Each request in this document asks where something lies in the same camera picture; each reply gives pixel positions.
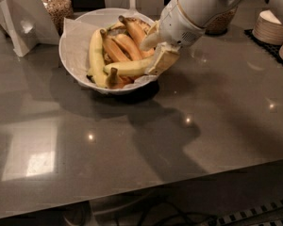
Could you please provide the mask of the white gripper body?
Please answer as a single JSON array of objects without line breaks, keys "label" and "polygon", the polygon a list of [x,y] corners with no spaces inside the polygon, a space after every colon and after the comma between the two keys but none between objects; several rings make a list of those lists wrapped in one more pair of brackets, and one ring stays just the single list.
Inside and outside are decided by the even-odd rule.
[{"label": "white gripper body", "polygon": [[173,46],[190,47],[204,35],[205,29],[187,18],[178,0],[171,0],[161,12],[158,33],[162,41]]}]

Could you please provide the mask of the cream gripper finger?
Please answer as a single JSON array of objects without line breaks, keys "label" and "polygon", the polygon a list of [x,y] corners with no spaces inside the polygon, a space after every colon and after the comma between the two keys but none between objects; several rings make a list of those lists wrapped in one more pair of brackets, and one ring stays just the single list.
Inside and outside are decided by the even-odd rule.
[{"label": "cream gripper finger", "polygon": [[166,42],[160,43],[145,73],[159,76],[174,65],[180,57],[180,48]]},{"label": "cream gripper finger", "polygon": [[160,34],[160,21],[155,21],[148,30],[145,38],[140,44],[140,49],[142,51],[148,51],[152,48],[157,47],[159,44],[163,43],[163,37]]}]

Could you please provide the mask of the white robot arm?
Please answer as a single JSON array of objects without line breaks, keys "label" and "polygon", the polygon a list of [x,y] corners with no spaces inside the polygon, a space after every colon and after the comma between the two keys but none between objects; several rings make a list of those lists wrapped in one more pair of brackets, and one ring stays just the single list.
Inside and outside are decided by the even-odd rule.
[{"label": "white robot arm", "polygon": [[[204,35],[211,22],[223,13],[238,6],[242,0],[171,0],[162,10],[154,31],[142,41],[141,48],[155,48],[154,58],[146,69],[147,74],[159,75],[173,62],[164,58],[164,51],[177,52],[193,45]],[[259,0],[283,24],[283,0]]]}]

